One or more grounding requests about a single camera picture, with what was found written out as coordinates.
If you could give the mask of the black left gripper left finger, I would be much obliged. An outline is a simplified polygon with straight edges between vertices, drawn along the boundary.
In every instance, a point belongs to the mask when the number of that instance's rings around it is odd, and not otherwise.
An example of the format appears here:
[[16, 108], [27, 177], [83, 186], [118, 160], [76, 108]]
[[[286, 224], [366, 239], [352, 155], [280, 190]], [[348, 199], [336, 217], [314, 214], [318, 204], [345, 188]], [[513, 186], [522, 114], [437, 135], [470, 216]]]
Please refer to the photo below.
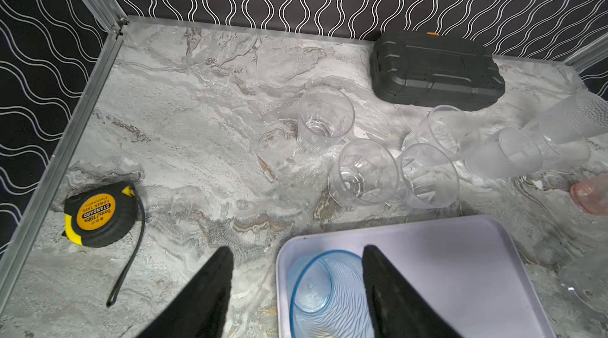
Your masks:
[[232, 251], [227, 246], [220, 247], [139, 336], [222, 336], [231, 298], [233, 270]]

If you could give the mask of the blue ribbed plastic cup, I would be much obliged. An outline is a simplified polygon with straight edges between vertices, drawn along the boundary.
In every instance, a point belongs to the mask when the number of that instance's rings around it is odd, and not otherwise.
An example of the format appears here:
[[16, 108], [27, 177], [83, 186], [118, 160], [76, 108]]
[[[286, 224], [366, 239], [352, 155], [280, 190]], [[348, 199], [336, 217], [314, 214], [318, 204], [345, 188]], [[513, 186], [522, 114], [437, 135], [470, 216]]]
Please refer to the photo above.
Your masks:
[[299, 258], [287, 277], [293, 337], [373, 337], [362, 258], [330, 250]]

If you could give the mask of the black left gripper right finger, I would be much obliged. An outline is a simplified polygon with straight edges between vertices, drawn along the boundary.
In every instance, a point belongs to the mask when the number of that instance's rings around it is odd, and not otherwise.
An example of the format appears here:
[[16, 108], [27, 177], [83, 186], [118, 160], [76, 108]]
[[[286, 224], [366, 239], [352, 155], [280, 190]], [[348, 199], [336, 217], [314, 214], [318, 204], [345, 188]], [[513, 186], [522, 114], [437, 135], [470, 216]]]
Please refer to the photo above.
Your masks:
[[376, 337], [459, 337], [374, 245], [364, 247], [364, 286]]

